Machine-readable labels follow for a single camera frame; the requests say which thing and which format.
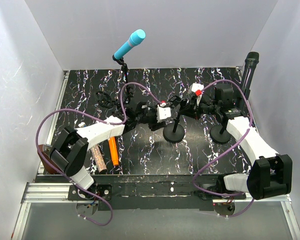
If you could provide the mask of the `tall black tripod stand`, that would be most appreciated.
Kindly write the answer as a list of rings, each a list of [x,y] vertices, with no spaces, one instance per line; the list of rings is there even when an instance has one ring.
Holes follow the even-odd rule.
[[[116,62],[121,66],[121,71],[124,73],[124,80],[125,83],[127,84],[128,81],[128,66],[127,64],[124,62],[124,58],[120,58],[117,59]],[[124,99],[124,104],[126,106],[126,110],[132,111],[133,110],[133,106],[132,106],[132,98],[134,97],[134,94],[132,92],[133,88],[128,85],[125,87],[125,99]]]

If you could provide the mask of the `black microphone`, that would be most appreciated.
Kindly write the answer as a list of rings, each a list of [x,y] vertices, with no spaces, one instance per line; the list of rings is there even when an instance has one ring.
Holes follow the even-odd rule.
[[[251,51],[247,54],[244,61],[244,70],[241,78],[240,88],[248,99],[250,94],[250,86],[252,83],[253,75],[256,70],[257,64],[259,63],[259,53]]]

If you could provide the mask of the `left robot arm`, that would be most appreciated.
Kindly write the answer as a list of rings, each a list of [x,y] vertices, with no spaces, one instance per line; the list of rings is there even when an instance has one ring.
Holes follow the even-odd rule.
[[[89,126],[67,126],[49,150],[48,159],[77,185],[85,200],[91,200],[97,191],[95,181],[84,167],[87,152],[99,143],[128,133],[138,124],[148,125],[151,131],[166,128],[166,121],[172,117],[174,107],[173,103],[164,101],[155,106],[140,102],[135,110],[120,107],[107,119]]]

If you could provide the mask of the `orange microphone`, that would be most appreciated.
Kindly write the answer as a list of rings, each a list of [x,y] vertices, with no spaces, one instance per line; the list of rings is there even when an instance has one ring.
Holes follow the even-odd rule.
[[[109,144],[109,150],[110,150],[112,164],[114,167],[117,167],[120,165],[120,163],[119,163],[119,155],[118,155],[118,150],[117,150],[116,138],[114,136],[109,138],[108,144]]]

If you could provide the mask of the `glitter silver microphone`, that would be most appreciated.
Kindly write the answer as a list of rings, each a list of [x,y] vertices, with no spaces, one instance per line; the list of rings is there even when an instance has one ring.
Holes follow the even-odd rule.
[[[107,166],[103,159],[99,146],[96,144],[90,150],[98,172],[100,174],[105,174],[107,172]]]

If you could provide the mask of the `cyan microphone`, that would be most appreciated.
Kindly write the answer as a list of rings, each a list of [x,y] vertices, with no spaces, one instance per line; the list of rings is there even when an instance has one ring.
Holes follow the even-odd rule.
[[[132,48],[140,45],[146,38],[146,33],[143,29],[135,30],[128,40],[113,54],[112,59],[116,62],[123,59]]]

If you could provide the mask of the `small black tripod stand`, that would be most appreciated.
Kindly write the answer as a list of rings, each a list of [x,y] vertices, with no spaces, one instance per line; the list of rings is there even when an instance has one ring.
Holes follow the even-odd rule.
[[[116,112],[121,112],[121,113],[123,112],[120,100],[112,98],[105,91],[101,91],[101,90],[97,91],[95,93],[95,99],[98,105],[102,108],[106,108],[106,109],[115,108]]]

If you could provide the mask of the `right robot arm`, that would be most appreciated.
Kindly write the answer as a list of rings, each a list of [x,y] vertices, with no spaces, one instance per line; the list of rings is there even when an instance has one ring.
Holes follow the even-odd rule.
[[[195,188],[211,195],[227,199],[249,193],[255,200],[261,200],[280,195],[287,195],[292,188],[293,161],[287,155],[280,155],[268,145],[252,126],[253,114],[248,117],[231,117],[226,124],[227,132],[233,136],[236,143],[214,160],[227,155],[240,146],[252,167],[248,174],[230,173],[221,177],[216,191],[211,191],[195,185]]]

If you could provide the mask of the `round base stand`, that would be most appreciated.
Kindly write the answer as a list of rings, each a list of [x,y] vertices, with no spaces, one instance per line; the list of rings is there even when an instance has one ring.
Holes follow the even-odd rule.
[[[225,121],[221,124],[213,126],[210,131],[209,135],[210,138],[214,143],[224,145],[228,143],[231,139],[230,133],[226,130],[228,122]]]
[[[170,143],[180,143],[185,137],[185,129],[180,124],[179,119],[175,119],[174,122],[167,124],[163,129],[163,137]]]

